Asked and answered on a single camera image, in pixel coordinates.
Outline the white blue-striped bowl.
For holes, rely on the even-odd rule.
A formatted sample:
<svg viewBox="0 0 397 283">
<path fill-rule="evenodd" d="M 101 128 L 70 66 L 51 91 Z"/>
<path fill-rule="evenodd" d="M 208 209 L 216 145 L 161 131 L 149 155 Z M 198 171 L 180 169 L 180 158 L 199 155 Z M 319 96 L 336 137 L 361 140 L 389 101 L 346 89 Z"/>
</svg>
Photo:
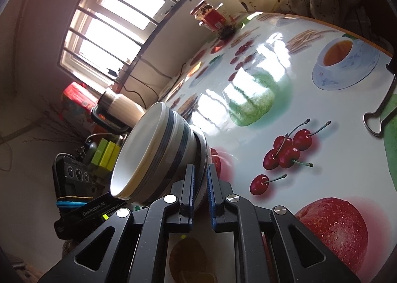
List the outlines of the white blue-striped bowl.
<svg viewBox="0 0 397 283">
<path fill-rule="evenodd" d="M 155 153 L 149 173 L 143 178 L 132 201 L 148 205 L 168 194 L 172 184 L 182 177 L 186 166 L 194 162 L 196 150 L 193 130 L 179 114 L 170 110 L 165 140 Z"/>
<path fill-rule="evenodd" d="M 128 200 L 145 176 L 160 164 L 175 123 L 174 113 L 163 102 L 153 104 L 129 134 L 120 151 L 110 181 L 110 193 Z"/>
</svg>

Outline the stainless steel bowl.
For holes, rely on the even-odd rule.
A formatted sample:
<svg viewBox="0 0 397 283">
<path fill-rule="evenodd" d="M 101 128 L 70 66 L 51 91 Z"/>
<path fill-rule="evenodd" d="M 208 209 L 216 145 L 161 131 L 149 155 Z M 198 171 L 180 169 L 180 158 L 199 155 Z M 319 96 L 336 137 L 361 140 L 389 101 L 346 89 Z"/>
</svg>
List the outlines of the stainless steel bowl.
<svg viewBox="0 0 397 283">
<path fill-rule="evenodd" d="M 207 167 L 212 163 L 211 150 L 202 129 L 197 126 L 190 125 L 195 135 L 197 150 L 195 161 L 195 198 L 194 211 L 196 212 L 203 202 L 207 199 Z"/>
</svg>

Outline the upper green box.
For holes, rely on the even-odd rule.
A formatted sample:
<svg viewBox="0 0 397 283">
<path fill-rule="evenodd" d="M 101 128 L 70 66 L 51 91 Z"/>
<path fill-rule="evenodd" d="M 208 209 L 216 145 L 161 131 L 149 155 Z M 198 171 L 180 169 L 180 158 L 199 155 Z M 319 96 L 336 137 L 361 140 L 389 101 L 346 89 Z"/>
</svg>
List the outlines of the upper green box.
<svg viewBox="0 0 397 283">
<path fill-rule="evenodd" d="M 99 162 L 101 161 L 102 155 L 104 154 L 107 145 L 108 141 L 106 139 L 101 139 L 94 153 L 94 156 L 91 159 L 90 170 L 94 170 L 95 168 L 97 168 L 97 166 L 99 166 Z"/>
</svg>

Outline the lower yellow-green box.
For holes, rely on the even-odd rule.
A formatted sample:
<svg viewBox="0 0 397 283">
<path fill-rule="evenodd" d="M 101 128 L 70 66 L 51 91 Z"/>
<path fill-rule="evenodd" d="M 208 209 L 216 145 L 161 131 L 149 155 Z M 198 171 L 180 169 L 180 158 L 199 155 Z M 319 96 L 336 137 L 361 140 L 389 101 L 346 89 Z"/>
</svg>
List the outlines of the lower yellow-green box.
<svg viewBox="0 0 397 283">
<path fill-rule="evenodd" d="M 116 164 L 118 155 L 120 154 L 120 146 L 114 142 L 109 142 L 98 164 L 98 175 L 105 176 L 110 173 Z"/>
</svg>

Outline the white electric kettle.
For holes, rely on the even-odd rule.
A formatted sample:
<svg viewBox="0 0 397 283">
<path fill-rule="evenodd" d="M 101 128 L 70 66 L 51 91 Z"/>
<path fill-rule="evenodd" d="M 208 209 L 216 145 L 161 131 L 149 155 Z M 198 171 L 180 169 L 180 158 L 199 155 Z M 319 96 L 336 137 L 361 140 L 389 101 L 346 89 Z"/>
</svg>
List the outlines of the white electric kettle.
<svg viewBox="0 0 397 283">
<path fill-rule="evenodd" d="M 91 111 L 92 120 L 113 134 L 131 131 L 146 109 L 123 94 L 107 88 Z"/>
</svg>

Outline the red snack bag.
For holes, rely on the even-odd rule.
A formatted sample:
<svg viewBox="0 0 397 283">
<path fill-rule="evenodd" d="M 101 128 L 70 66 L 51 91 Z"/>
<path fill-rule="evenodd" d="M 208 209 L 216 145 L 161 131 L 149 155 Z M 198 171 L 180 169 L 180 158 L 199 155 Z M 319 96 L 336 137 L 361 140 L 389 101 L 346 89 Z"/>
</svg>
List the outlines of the red snack bag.
<svg viewBox="0 0 397 283">
<path fill-rule="evenodd" d="M 93 108 L 96 107 L 98 99 L 89 90 L 82 85 L 72 82 L 62 93 L 62 107 L 67 111 L 79 114 L 90 115 Z"/>
</svg>

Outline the black binder clip right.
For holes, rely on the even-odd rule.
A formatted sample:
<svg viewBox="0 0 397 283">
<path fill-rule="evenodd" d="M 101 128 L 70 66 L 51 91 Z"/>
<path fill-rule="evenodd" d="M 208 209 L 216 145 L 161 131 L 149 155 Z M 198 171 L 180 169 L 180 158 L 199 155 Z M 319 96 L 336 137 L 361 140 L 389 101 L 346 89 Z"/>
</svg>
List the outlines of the black binder clip right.
<svg viewBox="0 0 397 283">
<path fill-rule="evenodd" d="M 396 108 L 394 108 L 383 120 L 380 121 L 380 128 L 379 130 L 373 130 L 370 125 L 368 124 L 369 119 L 380 117 L 382 111 L 386 107 L 389 99 L 391 98 L 394 90 L 396 88 L 396 54 L 393 55 L 390 62 L 386 65 L 386 69 L 393 74 L 392 82 L 388 88 L 387 93 L 385 94 L 383 100 L 381 101 L 380 105 L 374 112 L 366 112 L 363 114 L 363 124 L 367 131 L 374 137 L 381 138 L 383 137 L 385 126 L 391 119 L 396 115 Z"/>
</svg>

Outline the red-label sauce jar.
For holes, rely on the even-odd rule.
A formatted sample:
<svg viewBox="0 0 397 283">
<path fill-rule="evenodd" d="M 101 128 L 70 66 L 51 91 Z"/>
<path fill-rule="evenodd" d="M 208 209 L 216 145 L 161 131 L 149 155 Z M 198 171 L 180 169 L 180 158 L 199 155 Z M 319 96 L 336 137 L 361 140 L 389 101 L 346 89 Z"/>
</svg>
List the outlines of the red-label sauce jar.
<svg viewBox="0 0 397 283">
<path fill-rule="evenodd" d="M 192 9 L 190 14 L 218 35 L 220 40 L 227 40 L 235 33 L 234 24 L 205 0 Z"/>
</svg>

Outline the window metal bars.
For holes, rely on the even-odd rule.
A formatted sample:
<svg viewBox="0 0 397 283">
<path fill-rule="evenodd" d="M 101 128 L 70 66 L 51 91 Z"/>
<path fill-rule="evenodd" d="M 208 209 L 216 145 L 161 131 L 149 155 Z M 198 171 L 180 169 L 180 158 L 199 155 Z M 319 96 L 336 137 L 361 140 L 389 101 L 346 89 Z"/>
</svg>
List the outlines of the window metal bars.
<svg viewBox="0 0 397 283">
<path fill-rule="evenodd" d="M 65 36 L 61 66 L 83 82 L 112 84 L 183 1 L 80 0 Z"/>
</svg>

